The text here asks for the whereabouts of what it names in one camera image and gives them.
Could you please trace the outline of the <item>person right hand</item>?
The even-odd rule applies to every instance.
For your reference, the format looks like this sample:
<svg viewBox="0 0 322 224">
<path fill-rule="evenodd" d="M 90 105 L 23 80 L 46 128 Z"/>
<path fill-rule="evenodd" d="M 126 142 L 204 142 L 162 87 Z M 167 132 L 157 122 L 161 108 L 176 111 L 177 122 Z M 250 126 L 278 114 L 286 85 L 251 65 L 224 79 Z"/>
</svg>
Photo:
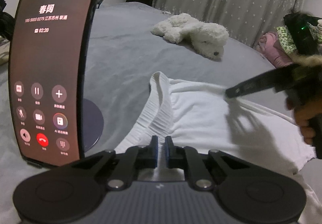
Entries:
<svg viewBox="0 0 322 224">
<path fill-rule="evenodd" d="M 286 107 L 288 110 L 293 110 L 295 123 L 300 129 L 304 142 L 312 146 L 315 130 L 309 126 L 309 120 L 321 114 L 321 96 L 298 107 L 290 98 L 286 98 Z"/>
</svg>

